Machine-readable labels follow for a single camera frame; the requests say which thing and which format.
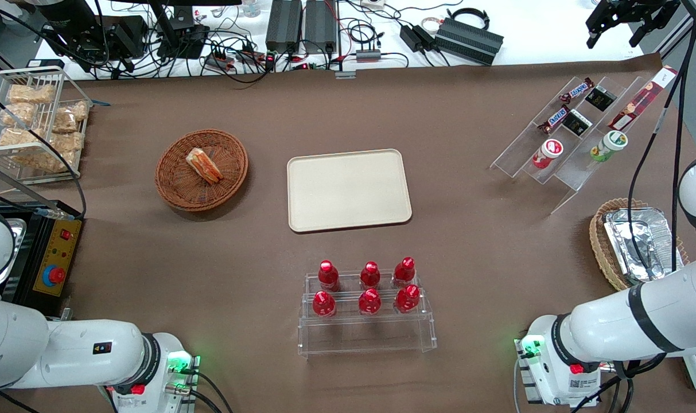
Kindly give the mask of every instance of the white table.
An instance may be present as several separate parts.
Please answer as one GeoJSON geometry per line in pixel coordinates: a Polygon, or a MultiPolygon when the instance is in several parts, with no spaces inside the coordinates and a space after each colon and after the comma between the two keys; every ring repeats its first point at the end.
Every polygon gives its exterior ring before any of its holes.
{"type": "MultiPolygon", "coordinates": [[[[258,44],[258,50],[264,52],[266,50],[266,28],[269,24],[269,10],[271,8],[270,0],[259,0],[261,6],[261,14],[256,18],[246,18],[241,13],[238,18],[238,26],[247,29],[253,34],[253,42],[258,44]]],[[[87,0],[94,9],[93,0],[87,0]]],[[[421,7],[427,8],[434,5],[441,5],[443,0],[387,0],[389,5],[401,9],[403,7],[421,7]]],[[[115,11],[111,8],[122,9],[129,7],[126,3],[110,2],[109,0],[101,0],[101,8],[104,15],[128,15],[131,11],[115,11]]],[[[457,10],[461,7],[474,7],[481,10],[486,10],[490,16],[489,31],[500,34],[505,37],[503,47],[495,58],[494,65],[523,65],[534,63],[563,63],[563,62],[579,62],[579,61],[594,61],[594,60],[623,60],[631,57],[641,56],[643,52],[640,47],[631,48],[628,45],[628,40],[631,38],[632,32],[628,24],[621,24],[618,27],[605,32],[595,45],[594,49],[587,49],[585,45],[589,35],[585,26],[585,21],[594,9],[590,0],[463,0],[457,6],[442,6],[434,10],[405,10],[401,14],[401,19],[410,21],[413,24],[419,24],[423,18],[434,16],[444,18],[447,16],[447,9],[457,10]]],[[[235,18],[237,7],[227,7],[225,13],[220,18],[212,16],[212,9],[215,7],[196,7],[195,10],[203,15],[207,15],[201,24],[210,26],[211,29],[216,27],[227,28],[231,21],[224,21],[226,18],[235,18]]],[[[138,6],[135,8],[139,13],[144,14],[144,10],[148,10],[148,6],[138,6]]],[[[356,11],[345,2],[339,3],[338,14],[340,18],[361,18],[366,20],[366,16],[360,11],[356,11]]],[[[377,32],[384,32],[381,39],[382,52],[400,52],[408,55],[410,59],[410,67],[425,67],[429,63],[421,54],[411,53],[406,44],[400,39],[398,32],[400,26],[398,23],[385,18],[369,13],[373,26],[377,32]]],[[[469,24],[478,24],[479,19],[471,15],[458,16],[459,21],[469,24]]],[[[237,27],[230,29],[233,32],[245,33],[237,27]]],[[[229,34],[216,34],[217,37],[229,37],[229,34]]],[[[341,34],[341,45],[343,47],[342,54],[347,54],[346,48],[350,45],[348,36],[345,32],[341,34]]],[[[57,58],[46,42],[41,42],[41,47],[37,54],[39,59],[57,58]]],[[[356,45],[352,45],[351,53],[355,52],[356,45]]],[[[203,49],[203,56],[209,53],[209,48],[203,49]]],[[[436,66],[445,65],[445,61],[436,52],[428,53],[429,59],[436,66]]],[[[348,57],[343,65],[345,71],[355,71],[367,68],[397,68],[406,65],[406,60],[401,56],[390,56],[382,58],[375,63],[357,63],[354,57],[348,57]]],[[[455,57],[445,53],[451,65],[476,65],[476,63],[468,60],[455,57]]],[[[65,71],[75,80],[93,79],[93,75],[85,73],[78,65],[65,60],[65,71]]],[[[322,55],[312,55],[306,62],[324,63],[322,55]]],[[[137,67],[150,63],[149,56],[141,60],[135,61],[137,67]]],[[[190,60],[190,71],[193,75],[199,75],[201,65],[196,60],[190,60]]],[[[169,72],[169,67],[172,66],[170,76],[188,76],[185,60],[177,60],[174,65],[168,65],[162,69],[160,76],[166,76],[169,72]]],[[[150,71],[153,66],[149,65],[136,73],[150,71]]],[[[243,73],[243,67],[237,65],[238,73],[243,73]]],[[[211,71],[205,71],[208,75],[217,75],[211,71]]],[[[100,73],[99,78],[106,78],[106,73],[100,73]]]]}

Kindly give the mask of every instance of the brown table surface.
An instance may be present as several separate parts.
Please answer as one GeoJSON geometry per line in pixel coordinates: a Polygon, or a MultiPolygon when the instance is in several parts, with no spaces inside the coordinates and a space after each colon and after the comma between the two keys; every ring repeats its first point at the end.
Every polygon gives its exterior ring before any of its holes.
{"type": "MultiPolygon", "coordinates": [[[[304,71],[266,76],[248,89],[223,77],[83,83],[90,97],[112,106],[94,108],[85,142],[88,219],[71,276],[75,316],[175,334],[203,356],[203,372],[237,413],[511,412],[512,340],[542,314],[613,292],[589,245],[589,219],[603,202],[626,196],[665,98],[634,126],[629,148],[554,215],[566,192],[560,185],[513,181],[488,166],[572,76],[628,84],[658,68],[659,58],[647,56],[362,71],[348,81],[304,71]],[[248,179],[212,212],[175,212],[157,195],[154,167],[170,143],[201,128],[245,144],[248,179]],[[385,148],[403,155],[410,222],[290,230],[290,158],[385,148]],[[369,259],[389,267],[404,256],[416,258],[429,292],[436,350],[309,361],[297,354],[306,272],[322,259],[354,270],[369,259]]],[[[675,118],[671,112],[636,188],[636,198],[665,210],[675,118]]],[[[687,134],[683,165],[695,157],[687,134]]],[[[78,205],[70,183],[44,190],[78,205]]],[[[696,259],[694,230],[679,219],[696,259]]],[[[681,365],[668,360],[636,378],[631,412],[696,412],[681,365]]],[[[42,413],[111,411],[94,387],[10,393],[42,413]]],[[[569,411],[520,397],[523,411],[569,411]]],[[[12,411],[19,410],[0,398],[0,413],[12,411]]]]}

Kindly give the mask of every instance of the metal stand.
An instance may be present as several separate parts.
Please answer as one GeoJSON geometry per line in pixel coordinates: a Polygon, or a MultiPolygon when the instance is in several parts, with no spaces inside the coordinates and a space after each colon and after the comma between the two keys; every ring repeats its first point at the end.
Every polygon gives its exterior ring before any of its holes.
{"type": "Polygon", "coordinates": [[[300,310],[300,344],[298,353],[308,357],[330,353],[367,353],[387,350],[421,350],[437,348],[434,316],[419,276],[414,284],[421,289],[421,301],[412,311],[401,314],[393,308],[398,289],[391,285],[393,269],[381,269],[379,295],[381,309],[376,314],[362,315],[358,309],[360,272],[340,274],[340,292],[331,293],[337,314],[318,317],[312,309],[314,293],[321,290],[317,274],[304,279],[304,294],[300,310]]]}
{"type": "MultiPolygon", "coordinates": [[[[622,87],[615,81],[610,80],[610,78],[602,78],[598,83],[599,86],[604,87],[617,97],[615,102],[604,112],[601,112],[597,107],[585,100],[588,92],[583,96],[577,97],[575,101],[567,105],[567,107],[577,110],[587,120],[592,122],[592,126],[584,131],[581,136],[572,133],[564,125],[557,126],[550,134],[540,131],[537,126],[547,121],[550,116],[560,109],[562,102],[558,97],[563,93],[569,92],[582,82],[582,79],[574,77],[490,165],[491,168],[497,167],[502,170],[511,178],[515,178],[523,170],[542,185],[546,184],[552,176],[557,177],[570,190],[550,212],[552,214],[563,204],[570,201],[573,196],[577,195],[584,183],[604,163],[592,159],[590,150],[598,144],[608,131],[612,131],[608,127],[611,120],[625,108],[634,94],[646,84],[642,77],[637,77],[628,87],[622,87]],[[553,160],[547,168],[539,169],[531,162],[531,158],[544,141],[550,138],[560,141],[562,146],[565,147],[565,151],[560,157],[553,160]]],[[[624,131],[630,129],[634,122],[635,120],[624,131]]]]}
{"type": "MultiPolygon", "coordinates": [[[[77,102],[86,101],[88,110],[93,106],[93,101],[77,86],[72,79],[67,76],[67,74],[56,66],[47,66],[41,68],[23,68],[23,69],[12,69],[9,71],[1,71],[1,78],[3,82],[1,84],[0,90],[0,101],[6,101],[6,94],[9,92],[9,88],[12,84],[24,84],[27,86],[46,86],[51,85],[54,88],[54,98],[48,104],[39,104],[34,116],[30,128],[36,131],[42,131],[41,137],[47,142],[50,142],[52,136],[52,125],[54,125],[55,117],[57,113],[57,108],[65,105],[75,105],[77,102]],[[62,89],[65,87],[65,82],[69,82],[75,87],[77,92],[80,92],[80,96],[77,99],[61,101],[60,97],[62,95],[62,89]]],[[[85,128],[88,126],[88,118],[86,117],[77,129],[82,135],[82,144],[85,146],[85,128]]],[[[1,131],[6,126],[0,126],[0,136],[1,131]]],[[[26,167],[14,162],[14,155],[23,152],[24,155],[34,154],[34,153],[46,153],[46,156],[57,158],[56,154],[52,152],[49,148],[44,146],[41,142],[33,143],[20,143],[17,145],[0,146],[0,173],[9,176],[15,181],[19,181],[23,185],[38,184],[43,182],[70,180],[72,175],[70,172],[65,170],[59,173],[44,172],[43,170],[38,170],[32,167],[26,167]]],[[[75,176],[80,176],[80,151],[75,152],[75,160],[70,163],[75,176]]]]}

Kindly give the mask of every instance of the wire rack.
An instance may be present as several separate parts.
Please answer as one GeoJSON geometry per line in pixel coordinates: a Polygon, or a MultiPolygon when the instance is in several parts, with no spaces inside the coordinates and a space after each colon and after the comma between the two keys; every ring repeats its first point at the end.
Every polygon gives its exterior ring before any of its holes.
{"type": "MultiPolygon", "coordinates": [[[[52,125],[55,121],[57,109],[65,106],[72,106],[78,102],[86,102],[85,106],[88,113],[85,113],[85,118],[77,125],[77,131],[82,134],[80,149],[75,151],[75,156],[72,159],[72,162],[69,162],[73,173],[76,177],[79,177],[80,155],[82,148],[85,146],[85,128],[88,126],[88,114],[93,105],[93,101],[85,94],[85,92],[83,92],[82,89],[80,89],[77,83],[70,79],[69,76],[67,76],[67,74],[57,66],[11,69],[8,71],[1,71],[0,76],[2,78],[0,89],[1,102],[7,102],[6,97],[9,93],[10,87],[13,84],[22,84],[31,87],[44,87],[48,85],[52,87],[53,98],[51,102],[38,104],[36,113],[31,121],[31,125],[28,125],[34,131],[41,131],[39,135],[47,142],[50,142],[50,137],[52,136],[52,125]],[[65,89],[65,82],[69,82],[69,84],[74,87],[67,87],[67,91],[79,92],[79,97],[75,96],[74,99],[67,99],[64,101],[60,100],[63,89],[65,89]]],[[[0,125],[0,136],[3,129],[7,127],[25,128],[23,125],[0,125]]],[[[54,154],[51,149],[44,146],[44,144],[41,142],[0,146],[0,170],[25,185],[70,180],[72,175],[67,170],[57,173],[46,172],[46,170],[21,165],[19,162],[14,160],[14,157],[19,156],[20,154],[26,156],[45,153],[46,156],[57,159],[56,154],[54,154]]]]}

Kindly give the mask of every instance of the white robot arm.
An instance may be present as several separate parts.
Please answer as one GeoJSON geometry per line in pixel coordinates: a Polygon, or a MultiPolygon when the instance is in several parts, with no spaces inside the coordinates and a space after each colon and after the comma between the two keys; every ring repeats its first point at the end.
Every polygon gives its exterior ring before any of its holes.
{"type": "MultiPolygon", "coordinates": [[[[13,248],[0,215],[0,272],[13,248]]],[[[198,360],[171,334],[123,321],[48,321],[0,296],[0,389],[105,386],[119,413],[189,413],[192,378],[177,372],[198,360]]]]}
{"type": "MultiPolygon", "coordinates": [[[[696,230],[696,159],[681,178],[679,198],[696,230]]],[[[603,361],[695,355],[696,261],[570,314],[541,316],[519,349],[543,402],[571,406],[598,389],[603,361]]]]}

